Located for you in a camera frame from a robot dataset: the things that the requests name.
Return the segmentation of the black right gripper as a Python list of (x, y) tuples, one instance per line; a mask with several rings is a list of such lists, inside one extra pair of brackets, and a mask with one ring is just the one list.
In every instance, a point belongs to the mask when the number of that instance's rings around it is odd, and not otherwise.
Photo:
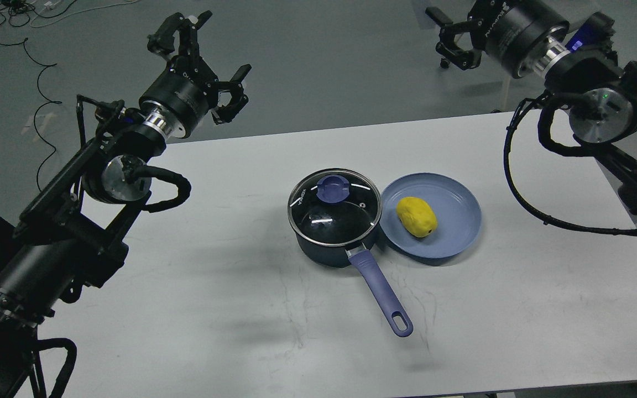
[[(438, 7), (427, 7), (426, 15), (440, 28), (437, 52), (452, 65), (475, 69), (485, 53), (515, 79), (532, 71), (548, 38), (561, 41), (570, 28), (562, 15), (542, 1), (476, 1), (471, 19), (458, 23)], [(470, 34), (471, 49), (457, 44), (462, 34)]]

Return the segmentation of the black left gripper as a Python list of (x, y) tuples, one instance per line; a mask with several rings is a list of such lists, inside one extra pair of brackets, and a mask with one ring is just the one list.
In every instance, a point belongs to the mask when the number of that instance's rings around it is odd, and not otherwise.
[[(241, 65), (229, 81), (218, 76), (200, 59), (198, 30), (212, 18), (212, 11), (186, 16), (180, 12), (167, 17), (155, 33), (148, 35), (147, 50), (168, 61), (166, 68), (142, 94), (140, 108), (149, 112), (162, 107), (179, 122), (170, 133), (174, 138), (186, 139), (212, 108), (215, 124), (231, 123), (248, 104), (243, 81), (252, 70)], [(222, 105), (223, 93), (230, 95)]]

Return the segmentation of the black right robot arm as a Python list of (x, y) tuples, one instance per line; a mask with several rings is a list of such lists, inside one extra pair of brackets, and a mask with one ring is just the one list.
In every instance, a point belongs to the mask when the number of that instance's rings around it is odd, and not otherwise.
[(616, 146), (637, 133), (637, 61), (619, 66), (614, 21), (595, 12), (572, 28), (542, 1), (476, 1), (458, 22), (437, 7), (427, 7), (425, 15), (439, 28), (435, 50), (443, 67), (473, 70), (488, 55), (512, 78), (543, 78), (543, 93), (521, 100), (506, 128), (504, 173), (518, 204), (561, 229), (637, 237), (637, 229), (586, 227), (539, 211), (516, 189), (510, 169), (515, 131), (528, 111), (539, 108), (541, 146), (563, 157), (594, 158), (621, 182), (618, 196), (637, 216), (637, 159)]

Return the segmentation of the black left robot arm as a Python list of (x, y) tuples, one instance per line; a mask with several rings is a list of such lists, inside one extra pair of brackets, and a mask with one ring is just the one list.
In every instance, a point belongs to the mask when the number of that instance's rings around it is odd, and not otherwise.
[(230, 123), (248, 103), (242, 65), (221, 81), (200, 54), (198, 31), (212, 18), (174, 13), (149, 35), (166, 60), (138, 106), (78, 95), (81, 148), (13, 226), (0, 219), (0, 397), (26, 380), (35, 397), (61, 397), (77, 358), (69, 338), (39, 338), (58, 301), (102, 287), (126, 261), (124, 237), (142, 212), (169, 211), (190, 197), (182, 174), (152, 166), (170, 138), (185, 139), (206, 115)]

